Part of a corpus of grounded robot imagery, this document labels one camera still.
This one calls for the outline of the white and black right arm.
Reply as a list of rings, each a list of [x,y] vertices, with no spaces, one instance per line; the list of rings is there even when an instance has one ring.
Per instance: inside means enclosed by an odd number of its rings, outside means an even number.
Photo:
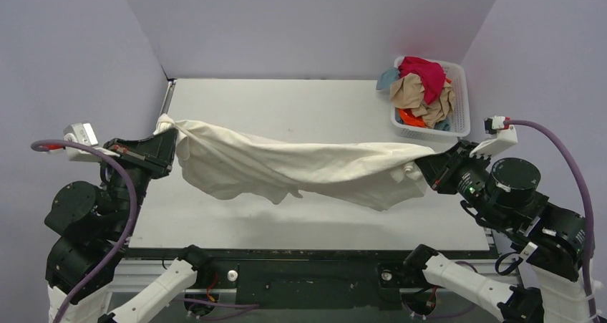
[[[475,223],[507,237],[518,263],[529,264],[536,287],[504,284],[419,245],[404,260],[413,286],[450,290],[500,322],[600,322],[593,292],[583,273],[589,263],[589,218],[561,208],[537,189],[540,171],[520,158],[491,161],[473,154],[474,143],[460,141],[449,150],[415,164],[430,188],[461,196],[460,205]]]

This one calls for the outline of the cream white t shirt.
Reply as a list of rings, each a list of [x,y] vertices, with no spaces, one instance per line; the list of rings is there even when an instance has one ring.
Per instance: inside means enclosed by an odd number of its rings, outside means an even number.
[[[436,153],[410,143],[286,143],[161,115],[154,134],[169,130],[182,177],[224,201],[253,194],[278,205],[310,192],[386,211],[424,195],[416,161]]]

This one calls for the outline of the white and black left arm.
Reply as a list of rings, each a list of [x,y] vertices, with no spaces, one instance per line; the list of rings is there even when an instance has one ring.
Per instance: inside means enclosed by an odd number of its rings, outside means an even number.
[[[37,152],[64,150],[72,158],[98,162],[101,170],[100,185],[65,185],[44,220],[59,237],[45,274],[50,322],[149,322],[180,292],[213,280],[210,256],[187,246],[131,301],[111,312],[104,309],[147,188],[170,174],[177,138],[178,131],[170,128],[142,140],[115,138],[103,146],[83,135],[32,143]]]

